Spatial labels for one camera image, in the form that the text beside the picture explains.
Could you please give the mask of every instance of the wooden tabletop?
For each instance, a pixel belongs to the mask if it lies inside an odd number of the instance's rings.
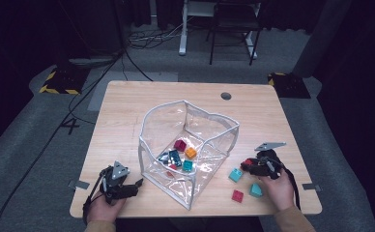
[[[231,100],[220,95],[229,93]],[[251,196],[249,188],[263,184],[249,173],[238,183],[228,176],[233,168],[247,158],[254,158],[254,148],[263,142],[286,142],[274,149],[280,160],[296,178],[304,214],[322,211],[315,190],[304,190],[311,183],[293,133],[284,115],[275,90],[270,85],[111,81],[103,99],[100,115],[92,136],[79,180],[90,183],[88,189],[78,188],[74,194],[71,215],[82,217],[82,205],[90,194],[100,172],[118,160],[130,169],[126,185],[142,178],[138,159],[142,120],[153,107],[186,100],[211,113],[229,116],[240,123],[239,137],[230,156],[219,168],[190,211],[149,180],[144,180],[137,196],[129,198],[119,218],[139,217],[210,217],[272,215],[276,208],[267,194]],[[245,194],[242,203],[231,199],[233,190]]]

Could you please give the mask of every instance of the black chair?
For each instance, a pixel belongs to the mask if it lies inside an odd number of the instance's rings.
[[[212,37],[212,51],[210,65],[213,62],[215,46],[231,46],[236,44],[218,43],[215,44],[217,32],[241,33],[245,34],[243,42],[250,32],[256,32],[256,38],[253,43],[253,49],[250,55],[250,65],[253,63],[253,57],[259,40],[260,32],[263,27],[260,23],[261,6],[263,0],[218,0],[214,7],[214,17],[211,28],[208,32],[206,41],[210,34]]]

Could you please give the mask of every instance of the human arm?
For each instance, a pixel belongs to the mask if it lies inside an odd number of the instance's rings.
[[[89,208],[85,232],[114,232],[116,229],[115,219],[126,201],[127,198],[119,199],[113,205],[109,205],[106,203],[105,196],[101,192],[97,192]]]
[[[269,197],[277,207],[275,221],[281,231],[315,231],[311,223],[294,204],[294,189],[284,168],[280,177],[273,180],[270,177],[259,177],[267,188]]]

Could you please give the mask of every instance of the hand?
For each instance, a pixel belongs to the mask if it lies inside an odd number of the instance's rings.
[[[294,206],[294,189],[284,168],[280,170],[280,177],[273,180],[270,177],[259,177],[267,187],[269,197],[279,211]]]
[[[95,194],[93,202],[89,208],[87,217],[88,223],[94,220],[109,221],[114,223],[126,201],[127,198],[119,199],[118,201],[114,202],[114,205],[109,205],[106,203],[105,195],[98,191]]]

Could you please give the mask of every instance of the transparent bin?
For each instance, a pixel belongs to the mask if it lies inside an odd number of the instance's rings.
[[[232,118],[207,111],[187,101],[174,101],[151,109],[143,120],[138,156],[142,175],[188,210],[203,191],[236,144],[239,123]],[[180,162],[192,161],[191,169],[171,167],[178,140],[193,148],[189,158],[178,151]]]

